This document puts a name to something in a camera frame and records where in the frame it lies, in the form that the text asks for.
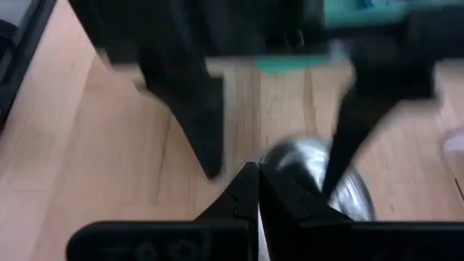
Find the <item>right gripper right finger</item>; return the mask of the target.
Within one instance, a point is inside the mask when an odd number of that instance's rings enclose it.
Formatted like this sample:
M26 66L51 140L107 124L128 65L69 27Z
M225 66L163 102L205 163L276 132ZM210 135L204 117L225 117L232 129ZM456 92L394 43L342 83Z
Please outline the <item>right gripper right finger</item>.
M464 223L355 221L260 167L260 210L272 261L464 261Z

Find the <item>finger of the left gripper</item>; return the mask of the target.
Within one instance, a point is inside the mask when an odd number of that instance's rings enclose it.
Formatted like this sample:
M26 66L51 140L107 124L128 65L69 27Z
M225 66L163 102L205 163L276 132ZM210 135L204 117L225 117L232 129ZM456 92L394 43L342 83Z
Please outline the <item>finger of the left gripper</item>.
M204 174L219 176L223 164L223 78L204 65L169 65L155 58L139 60L146 88L170 108Z
M400 102L435 99L432 64L369 67L357 62L354 69L355 80L340 100L321 190L324 198L332 195L364 141Z

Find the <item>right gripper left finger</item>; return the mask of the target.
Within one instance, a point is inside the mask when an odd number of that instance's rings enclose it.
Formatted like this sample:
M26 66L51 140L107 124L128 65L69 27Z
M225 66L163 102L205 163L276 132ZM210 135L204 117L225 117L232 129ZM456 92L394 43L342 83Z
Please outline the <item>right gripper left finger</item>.
M246 163L194 220L98 221L69 239L67 261L255 261L258 166Z

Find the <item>teal plastic bin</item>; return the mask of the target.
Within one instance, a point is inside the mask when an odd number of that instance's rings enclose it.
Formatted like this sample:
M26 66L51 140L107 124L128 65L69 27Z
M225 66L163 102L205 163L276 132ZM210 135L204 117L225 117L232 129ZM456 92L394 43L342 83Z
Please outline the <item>teal plastic bin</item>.
M406 12L427 7L463 5L464 0L325 0L325 22L335 25L380 25L403 18ZM340 60L342 55L311 54L303 56L260 57L254 60L258 70L284 73L303 70Z

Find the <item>silver tin can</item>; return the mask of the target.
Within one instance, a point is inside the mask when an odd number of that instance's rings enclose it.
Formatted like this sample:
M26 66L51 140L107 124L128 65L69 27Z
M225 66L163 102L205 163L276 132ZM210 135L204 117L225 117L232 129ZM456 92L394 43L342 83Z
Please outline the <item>silver tin can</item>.
M302 188L318 195L326 176L328 147L329 142L319 136L291 136L269 148L260 161L288 173ZM328 206L356 221L376 219L369 190L354 165L347 168Z

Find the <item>black aluminium table frame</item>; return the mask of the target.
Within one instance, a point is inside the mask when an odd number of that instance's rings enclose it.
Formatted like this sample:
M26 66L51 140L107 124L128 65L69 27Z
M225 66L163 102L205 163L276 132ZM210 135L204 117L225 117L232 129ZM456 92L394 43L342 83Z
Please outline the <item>black aluminium table frame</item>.
M0 0L0 129L57 0Z

